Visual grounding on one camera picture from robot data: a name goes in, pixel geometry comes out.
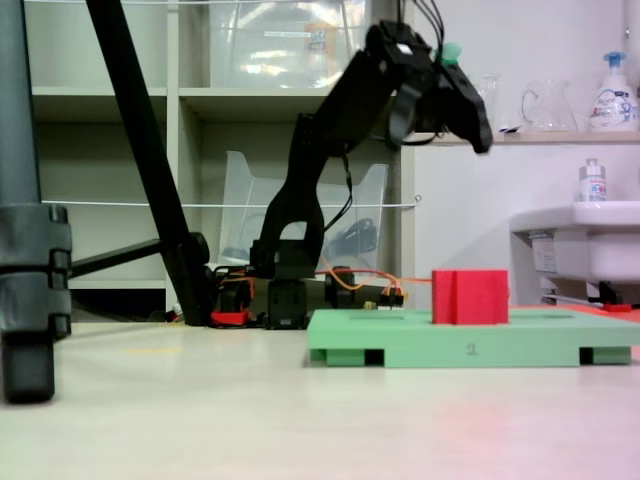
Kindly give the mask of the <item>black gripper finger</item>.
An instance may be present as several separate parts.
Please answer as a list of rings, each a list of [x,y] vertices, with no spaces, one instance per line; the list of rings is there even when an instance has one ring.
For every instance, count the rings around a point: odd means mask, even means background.
[[[444,64],[443,79],[445,125],[458,138],[468,141],[476,154],[488,153],[493,133],[482,97],[458,64]]]
[[[425,141],[406,141],[414,127],[415,110],[422,93],[403,84],[397,91],[387,124],[387,146],[390,149],[400,149],[402,146],[423,146]]]

